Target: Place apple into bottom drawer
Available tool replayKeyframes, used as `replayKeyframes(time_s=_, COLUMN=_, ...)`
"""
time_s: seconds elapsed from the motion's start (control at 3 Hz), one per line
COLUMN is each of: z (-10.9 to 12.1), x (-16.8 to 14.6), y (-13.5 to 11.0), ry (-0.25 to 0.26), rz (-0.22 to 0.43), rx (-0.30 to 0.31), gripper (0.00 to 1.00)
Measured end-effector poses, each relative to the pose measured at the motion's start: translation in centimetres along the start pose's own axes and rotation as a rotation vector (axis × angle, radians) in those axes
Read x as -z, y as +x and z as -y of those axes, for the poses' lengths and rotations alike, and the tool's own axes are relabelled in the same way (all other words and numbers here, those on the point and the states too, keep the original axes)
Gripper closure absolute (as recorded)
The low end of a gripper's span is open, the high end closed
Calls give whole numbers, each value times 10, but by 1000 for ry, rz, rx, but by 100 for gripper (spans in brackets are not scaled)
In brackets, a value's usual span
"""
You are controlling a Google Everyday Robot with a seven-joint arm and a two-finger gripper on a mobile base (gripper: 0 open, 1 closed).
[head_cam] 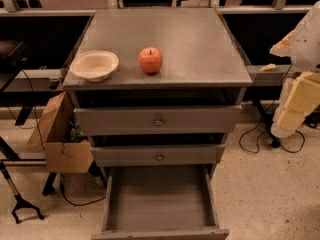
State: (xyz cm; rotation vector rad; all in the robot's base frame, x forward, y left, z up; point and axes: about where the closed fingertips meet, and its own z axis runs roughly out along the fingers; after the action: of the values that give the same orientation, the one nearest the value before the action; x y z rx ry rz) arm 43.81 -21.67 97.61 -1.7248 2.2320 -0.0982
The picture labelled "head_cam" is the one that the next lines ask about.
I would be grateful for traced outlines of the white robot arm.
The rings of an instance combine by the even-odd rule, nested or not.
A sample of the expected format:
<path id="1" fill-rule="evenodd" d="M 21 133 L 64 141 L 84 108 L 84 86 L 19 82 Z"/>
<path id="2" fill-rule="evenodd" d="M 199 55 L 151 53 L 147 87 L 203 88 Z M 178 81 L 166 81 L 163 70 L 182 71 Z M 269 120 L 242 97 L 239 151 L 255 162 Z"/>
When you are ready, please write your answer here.
<path id="1" fill-rule="evenodd" d="M 270 49 L 272 55 L 289 57 L 302 71 L 295 79 L 287 78 L 281 90 L 271 133 L 279 138 L 292 135 L 320 105 L 320 2 Z"/>

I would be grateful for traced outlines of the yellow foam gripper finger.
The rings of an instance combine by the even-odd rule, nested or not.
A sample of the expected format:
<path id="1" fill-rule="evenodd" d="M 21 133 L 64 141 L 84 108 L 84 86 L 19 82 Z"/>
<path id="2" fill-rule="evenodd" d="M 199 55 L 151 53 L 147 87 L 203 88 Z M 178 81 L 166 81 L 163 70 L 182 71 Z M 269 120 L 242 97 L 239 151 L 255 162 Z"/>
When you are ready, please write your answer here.
<path id="1" fill-rule="evenodd" d="M 282 40 L 274 44 L 270 49 L 270 54 L 278 57 L 289 57 L 291 54 L 291 41 L 295 34 L 292 30 Z"/>
<path id="2" fill-rule="evenodd" d="M 291 136 L 319 105 L 320 73 L 303 72 L 296 79 L 286 78 L 271 133 L 278 138 Z"/>

